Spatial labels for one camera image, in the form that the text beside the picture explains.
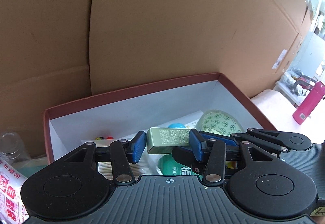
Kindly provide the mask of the brown cardboard backdrop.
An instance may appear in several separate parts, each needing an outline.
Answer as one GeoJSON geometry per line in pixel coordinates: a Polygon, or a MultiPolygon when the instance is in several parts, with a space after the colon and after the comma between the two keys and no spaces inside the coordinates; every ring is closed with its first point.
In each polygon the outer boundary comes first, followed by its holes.
{"type": "Polygon", "coordinates": [[[310,25],[306,0],[1,0],[1,131],[37,156],[58,104],[208,73],[257,95],[310,25]]]}

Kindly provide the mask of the green patterned tape roll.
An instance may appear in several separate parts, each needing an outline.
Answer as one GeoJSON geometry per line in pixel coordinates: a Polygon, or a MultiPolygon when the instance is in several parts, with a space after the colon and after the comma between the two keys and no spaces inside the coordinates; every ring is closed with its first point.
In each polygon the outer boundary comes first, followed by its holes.
{"type": "Polygon", "coordinates": [[[204,112],[196,123],[196,130],[223,136],[230,136],[245,131],[233,116],[220,110],[204,112]]]}

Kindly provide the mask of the pink towel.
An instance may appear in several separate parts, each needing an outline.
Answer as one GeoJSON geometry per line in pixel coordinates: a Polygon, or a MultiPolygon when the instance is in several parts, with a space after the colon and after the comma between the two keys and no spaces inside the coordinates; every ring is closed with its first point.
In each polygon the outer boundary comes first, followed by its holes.
{"type": "Polygon", "coordinates": [[[266,89],[251,98],[261,112],[285,110],[293,112],[295,106],[280,92],[266,89]]]}

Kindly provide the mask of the clear round swab container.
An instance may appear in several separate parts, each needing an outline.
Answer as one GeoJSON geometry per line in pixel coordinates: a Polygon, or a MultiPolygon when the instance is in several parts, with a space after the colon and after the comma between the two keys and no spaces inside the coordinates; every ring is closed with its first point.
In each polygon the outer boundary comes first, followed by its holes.
{"type": "Polygon", "coordinates": [[[16,132],[1,133],[1,158],[15,168],[22,168],[31,161],[22,138],[16,132]]]}

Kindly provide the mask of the green gold small box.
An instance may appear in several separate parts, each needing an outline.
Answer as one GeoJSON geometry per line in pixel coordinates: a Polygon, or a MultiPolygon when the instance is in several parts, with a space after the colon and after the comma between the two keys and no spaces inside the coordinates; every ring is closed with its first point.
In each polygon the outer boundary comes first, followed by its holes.
{"type": "Polygon", "coordinates": [[[152,127],[146,133],[146,150],[148,154],[171,154],[178,146],[189,146],[189,129],[152,127]]]}

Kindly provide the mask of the pink tissue pack bag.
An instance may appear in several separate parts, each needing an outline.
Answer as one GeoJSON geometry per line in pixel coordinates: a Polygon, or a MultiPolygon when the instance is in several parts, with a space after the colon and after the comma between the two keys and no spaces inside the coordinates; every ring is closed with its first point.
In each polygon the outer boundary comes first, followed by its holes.
{"type": "Polygon", "coordinates": [[[20,191],[26,177],[2,159],[0,164],[1,220],[4,223],[24,223],[29,215],[22,202],[20,191]]]}

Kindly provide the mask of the maroon storage box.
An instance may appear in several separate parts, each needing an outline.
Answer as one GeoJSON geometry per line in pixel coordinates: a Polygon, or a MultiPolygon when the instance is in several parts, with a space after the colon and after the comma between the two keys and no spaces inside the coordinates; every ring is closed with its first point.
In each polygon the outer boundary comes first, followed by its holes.
{"type": "Polygon", "coordinates": [[[209,73],[137,85],[45,110],[46,154],[54,162],[98,136],[114,139],[173,122],[189,123],[197,112],[222,110],[245,128],[274,125],[224,74],[209,73]]]}

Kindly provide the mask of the cotton swab bag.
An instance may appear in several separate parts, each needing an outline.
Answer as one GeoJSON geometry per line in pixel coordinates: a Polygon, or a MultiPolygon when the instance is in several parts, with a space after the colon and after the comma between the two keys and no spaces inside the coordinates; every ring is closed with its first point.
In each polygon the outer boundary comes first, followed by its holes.
{"type": "MultiPolygon", "coordinates": [[[[145,150],[138,163],[130,164],[135,179],[137,180],[138,177],[141,175],[161,176],[163,173],[158,167],[158,162],[160,158],[162,158],[162,155],[148,154],[145,150]]],[[[98,172],[102,174],[106,179],[113,180],[112,166],[110,162],[99,162],[98,172]]]]}

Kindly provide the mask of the pink thermos bottle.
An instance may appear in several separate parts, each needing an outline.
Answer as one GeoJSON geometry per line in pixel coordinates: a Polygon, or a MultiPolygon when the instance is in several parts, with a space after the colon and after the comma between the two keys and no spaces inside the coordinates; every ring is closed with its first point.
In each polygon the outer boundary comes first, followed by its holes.
{"type": "Polygon", "coordinates": [[[306,120],[306,118],[310,116],[319,102],[324,99],[324,95],[324,83],[317,82],[292,115],[297,124],[301,125],[306,120]]]}

